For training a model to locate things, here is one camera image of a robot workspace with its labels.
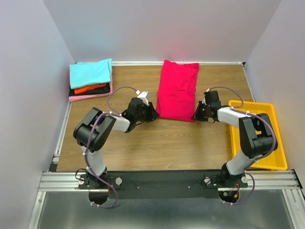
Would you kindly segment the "red t shirt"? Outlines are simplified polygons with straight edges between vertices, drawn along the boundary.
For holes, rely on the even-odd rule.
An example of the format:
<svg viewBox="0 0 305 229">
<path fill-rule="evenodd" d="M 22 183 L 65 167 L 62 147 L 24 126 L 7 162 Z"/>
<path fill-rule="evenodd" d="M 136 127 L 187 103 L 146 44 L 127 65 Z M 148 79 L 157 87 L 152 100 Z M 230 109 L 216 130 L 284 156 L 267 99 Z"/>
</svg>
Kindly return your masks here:
<svg viewBox="0 0 305 229">
<path fill-rule="evenodd" d="M 164 60 L 157 93 L 160 118 L 193 122 L 196 83 L 200 65 Z"/>
</svg>

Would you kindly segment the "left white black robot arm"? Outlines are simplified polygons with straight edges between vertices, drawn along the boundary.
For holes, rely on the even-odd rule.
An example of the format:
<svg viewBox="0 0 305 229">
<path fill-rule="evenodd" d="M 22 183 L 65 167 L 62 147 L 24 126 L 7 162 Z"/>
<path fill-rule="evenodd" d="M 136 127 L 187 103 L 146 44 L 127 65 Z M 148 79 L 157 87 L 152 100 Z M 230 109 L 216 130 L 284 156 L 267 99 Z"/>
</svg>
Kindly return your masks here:
<svg viewBox="0 0 305 229">
<path fill-rule="evenodd" d="M 73 131 L 73 137 L 83 151 L 85 175 L 76 176 L 81 189 L 119 189 L 122 178 L 111 178 L 103 160 L 102 148 L 112 131 L 131 132 L 137 125 L 152 122 L 160 115 L 146 97 L 134 97 L 121 114 L 103 112 L 94 107 Z"/>
</svg>

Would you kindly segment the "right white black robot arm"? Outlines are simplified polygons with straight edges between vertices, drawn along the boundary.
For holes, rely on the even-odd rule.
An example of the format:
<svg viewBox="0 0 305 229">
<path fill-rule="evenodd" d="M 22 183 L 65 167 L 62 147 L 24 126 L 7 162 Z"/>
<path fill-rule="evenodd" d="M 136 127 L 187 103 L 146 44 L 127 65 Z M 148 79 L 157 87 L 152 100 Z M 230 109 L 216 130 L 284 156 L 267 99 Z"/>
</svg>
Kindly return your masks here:
<svg viewBox="0 0 305 229">
<path fill-rule="evenodd" d="M 207 186 L 231 187 L 245 176 L 246 170 L 256 161 L 267 157 L 277 149 L 277 139 L 270 118 L 267 114 L 253 114 L 237 110 L 240 106 L 222 105 L 215 88 L 204 92 L 204 99 L 198 102 L 193 120 L 226 123 L 239 129 L 240 150 L 227 163 L 220 174 L 206 177 Z"/>
</svg>

